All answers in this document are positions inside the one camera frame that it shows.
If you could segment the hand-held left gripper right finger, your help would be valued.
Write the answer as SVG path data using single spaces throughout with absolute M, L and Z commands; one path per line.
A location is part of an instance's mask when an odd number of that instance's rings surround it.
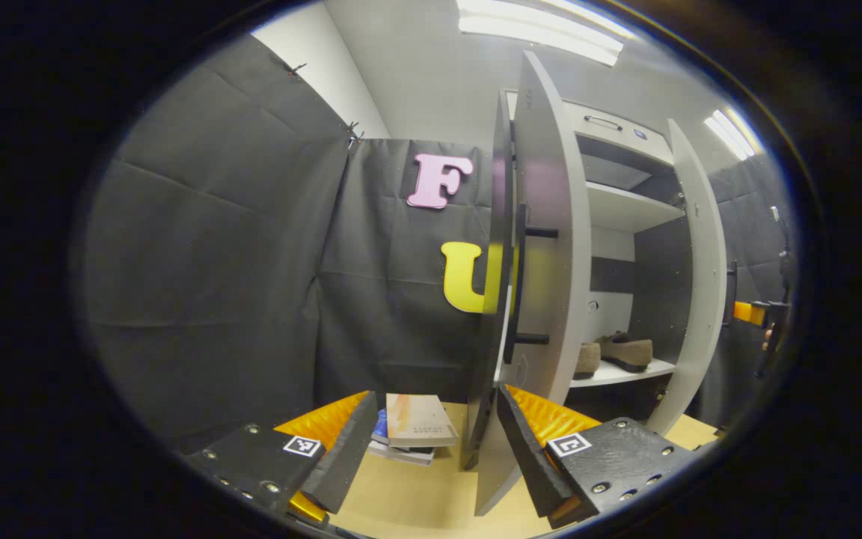
M 497 415 L 537 515 L 553 529 L 623 512 L 699 456 L 630 418 L 601 422 L 506 383 Z

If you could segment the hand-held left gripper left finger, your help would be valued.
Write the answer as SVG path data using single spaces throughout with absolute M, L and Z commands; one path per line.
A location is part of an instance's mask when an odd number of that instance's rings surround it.
M 378 403 L 364 390 L 277 425 L 252 421 L 184 460 L 268 517 L 326 525 L 355 480 Z

